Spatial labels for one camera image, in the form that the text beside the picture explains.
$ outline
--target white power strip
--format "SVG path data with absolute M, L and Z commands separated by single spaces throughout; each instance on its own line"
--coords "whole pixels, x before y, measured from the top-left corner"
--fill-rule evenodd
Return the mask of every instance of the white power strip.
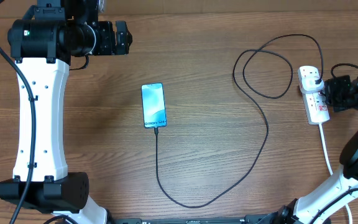
M 302 66 L 298 69 L 298 77 L 309 124 L 319 124 L 328 121 L 329 113 L 325 103 L 326 98 L 319 92 L 323 89 L 324 82 L 321 81 L 319 85 L 315 86 L 305 86 L 305 83 L 310 81 L 313 81 L 313 85 L 314 81 L 319 78 L 318 69 L 312 66 Z

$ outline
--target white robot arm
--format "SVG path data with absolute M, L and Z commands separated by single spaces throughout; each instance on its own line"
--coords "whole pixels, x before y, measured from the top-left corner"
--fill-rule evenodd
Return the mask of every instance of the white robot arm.
M 89 55 L 128 54 L 132 43 L 124 21 L 116 22 L 116 35 L 112 22 L 98 21 L 103 9 L 102 0 L 37 0 L 8 32 L 15 63 L 0 48 L 18 74 L 20 91 L 16 164 L 12 178 L 0 182 L 0 198 L 17 205 L 11 223 L 21 206 L 66 215 L 72 223 L 113 222 L 108 210 L 89 197 L 86 173 L 68 172 L 63 150 L 63 99 L 71 56 L 85 57 L 85 68 Z
M 354 178 L 347 179 L 344 177 L 344 166 L 340 165 L 338 170 L 322 183 L 312 193 L 299 198 L 295 204 L 293 214 L 299 218 L 302 223 L 310 223 L 319 210 L 326 207 L 340 195 L 349 189 L 358 188 L 358 180 Z M 319 218 L 315 224 L 322 224 L 333 213 L 341 209 L 349 202 L 358 198 L 358 191 L 346 195 L 340 201 L 329 207 Z

